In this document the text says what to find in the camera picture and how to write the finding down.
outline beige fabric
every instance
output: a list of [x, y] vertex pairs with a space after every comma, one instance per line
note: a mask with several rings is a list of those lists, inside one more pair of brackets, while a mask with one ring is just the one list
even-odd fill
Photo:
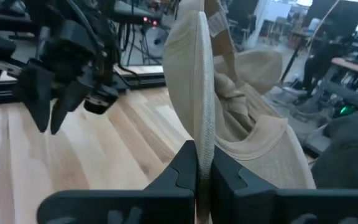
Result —
[[[172, 105], [195, 140], [201, 173], [198, 221], [205, 223], [214, 144], [277, 187], [315, 186], [287, 119], [280, 118], [250, 85], [236, 81], [243, 78], [238, 74], [246, 74], [246, 82], [261, 86], [260, 92], [268, 90], [275, 82], [269, 80], [269, 75], [277, 77], [281, 72], [281, 56], [275, 52], [243, 53], [237, 56], [242, 61], [237, 62], [226, 30], [209, 36], [207, 15], [221, 9], [218, 2], [206, 1], [204, 13], [202, 1], [181, 1], [178, 19], [165, 44], [163, 69]], [[214, 71], [213, 55], [222, 55], [226, 68], [223, 62], [217, 62]]]

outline fabric cloth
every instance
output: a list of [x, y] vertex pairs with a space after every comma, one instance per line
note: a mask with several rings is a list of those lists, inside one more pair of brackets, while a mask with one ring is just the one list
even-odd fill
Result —
[[312, 168], [319, 189], [358, 189], [358, 113], [332, 120], [324, 135], [331, 145]]
[[[203, 0], [182, 0], [163, 55], [172, 105], [194, 138], [200, 161], [200, 223], [208, 222], [215, 144], [277, 187], [314, 188], [306, 157], [288, 121], [279, 118], [259, 95], [278, 83], [281, 56], [276, 52], [235, 55], [227, 29], [210, 35], [211, 30], [227, 25], [227, 21], [214, 21], [216, 27], [211, 27], [211, 18], [222, 11], [215, 0], [205, 5]], [[214, 64], [213, 56], [219, 55], [222, 61]]]

